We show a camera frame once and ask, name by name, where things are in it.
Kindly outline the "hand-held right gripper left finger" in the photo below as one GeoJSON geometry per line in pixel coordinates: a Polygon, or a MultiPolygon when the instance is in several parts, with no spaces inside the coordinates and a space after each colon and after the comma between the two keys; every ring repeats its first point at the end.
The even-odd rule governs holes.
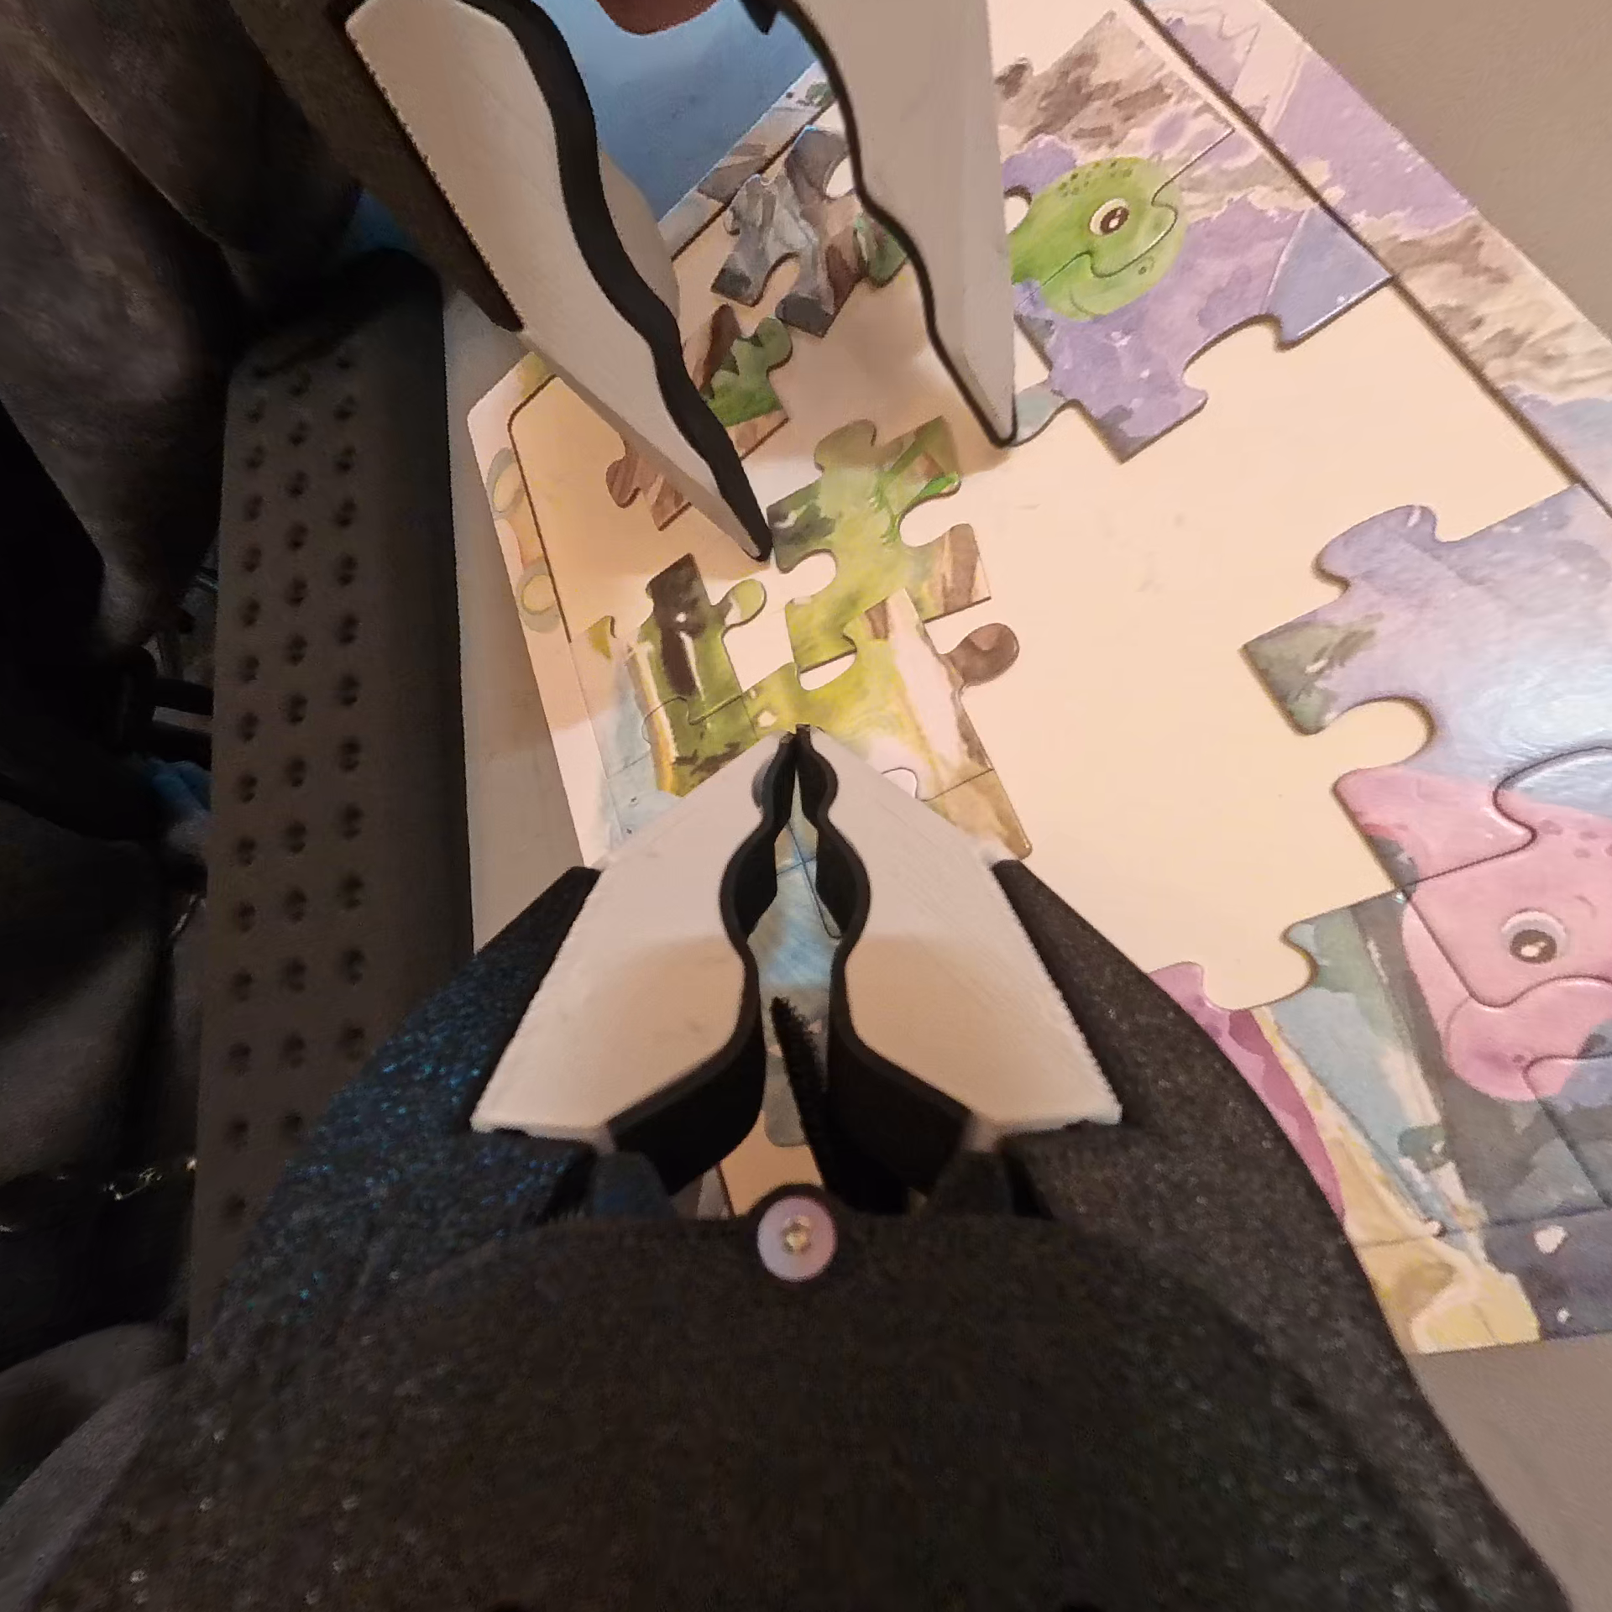
{"type": "Polygon", "coordinates": [[[765,1077],[749,939],[776,896],[794,777],[796,737],[765,739],[594,869],[477,1132],[644,1157],[744,1142],[765,1077]]]}

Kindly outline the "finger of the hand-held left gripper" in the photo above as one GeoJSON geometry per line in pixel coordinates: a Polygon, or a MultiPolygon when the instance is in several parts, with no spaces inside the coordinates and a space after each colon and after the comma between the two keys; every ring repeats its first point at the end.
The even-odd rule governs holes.
{"type": "Polygon", "coordinates": [[[366,2],[345,33],[508,299],[521,340],[748,557],[771,536],[682,357],[671,255],[598,146],[535,4],[366,2]]]}
{"type": "Polygon", "coordinates": [[[913,261],[941,367],[997,447],[1014,442],[1014,294],[982,2],[755,2],[830,79],[863,207],[913,261]]]}

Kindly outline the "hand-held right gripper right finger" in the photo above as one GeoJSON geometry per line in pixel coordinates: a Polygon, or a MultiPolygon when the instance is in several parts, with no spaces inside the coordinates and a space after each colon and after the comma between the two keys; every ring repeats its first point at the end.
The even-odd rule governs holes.
{"type": "Polygon", "coordinates": [[[1009,902],[999,846],[828,735],[801,741],[817,891],[838,931],[824,1102],[926,1196],[961,1153],[1116,1125],[1114,1088],[1009,902]]]}

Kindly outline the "green dinosaur head puzzle piece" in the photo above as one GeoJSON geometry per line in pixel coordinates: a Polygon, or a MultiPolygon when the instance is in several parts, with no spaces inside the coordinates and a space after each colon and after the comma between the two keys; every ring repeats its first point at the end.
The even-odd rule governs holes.
{"type": "Polygon", "coordinates": [[[1127,461],[1197,415],[1187,370],[1258,321],[1293,347],[1385,267],[1116,6],[1053,62],[997,75],[1016,324],[1045,378],[1016,438],[1083,415],[1127,461]]]}

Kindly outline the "green and brown puzzle piece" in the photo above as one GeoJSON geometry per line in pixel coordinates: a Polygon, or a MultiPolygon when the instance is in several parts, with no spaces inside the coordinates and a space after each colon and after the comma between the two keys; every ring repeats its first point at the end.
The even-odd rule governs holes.
{"type": "MultiPolygon", "coordinates": [[[[700,397],[707,403],[738,457],[780,430],[788,413],[771,372],[792,357],[792,334],[771,315],[746,332],[730,305],[715,311],[682,344],[682,355],[700,397]]],[[[623,445],[606,472],[609,499],[627,509],[644,497],[655,530],[665,530],[688,499],[650,461],[623,445]]]]}

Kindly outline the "green grass puzzle piece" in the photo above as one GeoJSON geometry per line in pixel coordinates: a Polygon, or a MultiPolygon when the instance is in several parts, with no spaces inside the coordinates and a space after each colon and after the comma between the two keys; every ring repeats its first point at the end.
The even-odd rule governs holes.
{"type": "Polygon", "coordinates": [[[878,440],[867,418],[822,436],[817,478],[767,511],[778,572],[826,557],[832,578],[782,610],[792,660],[801,672],[849,655],[857,616],[905,593],[920,622],[957,614],[989,597],[974,530],[957,524],[913,545],[901,520],[961,484],[955,440],[941,417],[878,440]]]}

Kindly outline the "dinosaur puzzle tray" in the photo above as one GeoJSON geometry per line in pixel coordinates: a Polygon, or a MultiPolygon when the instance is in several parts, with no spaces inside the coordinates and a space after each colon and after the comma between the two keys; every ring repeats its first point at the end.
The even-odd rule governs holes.
{"type": "MultiPolygon", "coordinates": [[[[1341,1213],[1390,1324],[1421,1353],[1607,1332],[1605,1207],[1440,1234],[1365,1152],[1354,1125],[1285,1048],[1270,1010],[1312,977],[1289,933],[1396,892],[1337,797],[1341,775],[1398,764],[1431,737],[1404,699],[1367,702],[1317,733],[1293,726],[1243,645],[1337,599],[1323,547],[1356,524],[1423,507],[1440,539],[1469,537],[1569,488],[1607,513],[1607,349],[1517,252],[1392,134],[1266,4],[989,4],[1001,69],[1043,67],[1106,8],[1158,44],[1231,121],[1385,267],[1375,294],[1293,347],[1258,321],[1187,369],[1197,415],[1118,461],[1076,409],[995,447],[964,407],[922,319],[909,267],[859,282],[826,336],[792,334],[771,372],[786,424],[742,459],[765,513],[817,478],[820,438],[857,418],[878,440],[941,417],[959,488],[899,526],[920,545],[976,536],[989,597],[930,620],[938,653],[989,624],[1010,666],[961,708],[1032,850],[1030,873],[1214,1036],[1275,1109],[1341,1213]]],[[[809,73],[724,169],[686,196],[677,242],[682,328],[732,248],[724,213],[774,175],[809,125],[847,134],[809,73]]],[[[1024,200],[1001,188],[1003,227],[1024,200]]],[[[644,497],[619,509],[607,466],[623,438],[561,382],[519,359],[469,409],[469,442],[521,618],[582,858],[621,831],[577,685],[571,641],[600,616],[636,624],[650,576],[692,555],[711,597],[759,578],[765,608],[726,635],[753,685],[792,660],[782,610],[832,578],[826,557],[778,572],[746,562],[684,509],[655,530],[644,497]]]]}

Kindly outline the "blue purple puzzle piece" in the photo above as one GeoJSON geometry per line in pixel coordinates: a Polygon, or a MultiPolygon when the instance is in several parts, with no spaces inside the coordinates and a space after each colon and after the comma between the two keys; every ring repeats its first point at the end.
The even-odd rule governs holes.
{"type": "Polygon", "coordinates": [[[1429,718],[1417,754],[1335,785],[1394,885],[1607,816],[1609,522],[1586,491],[1461,539],[1423,507],[1387,511],[1319,568],[1341,595],[1241,651],[1300,733],[1388,699],[1429,718]]]}

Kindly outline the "grey desk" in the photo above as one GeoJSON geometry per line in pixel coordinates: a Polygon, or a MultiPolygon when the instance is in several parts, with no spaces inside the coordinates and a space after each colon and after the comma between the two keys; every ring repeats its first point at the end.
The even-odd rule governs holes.
{"type": "MultiPolygon", "coordinates": [[[[1580,309],[1607,317],[1607,12],[1600,4],[1277,10],[1580,309]]],[[[469,442],[517,342],[442,311],[469,898],[481,946],[577,858],[469,442]]],[[[1575,1608],[1607,1608],[1607,1340],[1417,1357],[1419,1386],[1575,1608]]]]}

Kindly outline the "pink dinosaur head puzzle piece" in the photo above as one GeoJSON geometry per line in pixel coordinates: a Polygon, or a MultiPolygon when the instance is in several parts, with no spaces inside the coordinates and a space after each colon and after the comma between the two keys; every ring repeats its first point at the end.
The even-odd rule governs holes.
{"type": "Polygon", "coordinates": [[[1523,846],[1300,921],[1270,1010],[1440,1234],[1607,1200],[1607,818],[1502,802],[1523,846]]]}

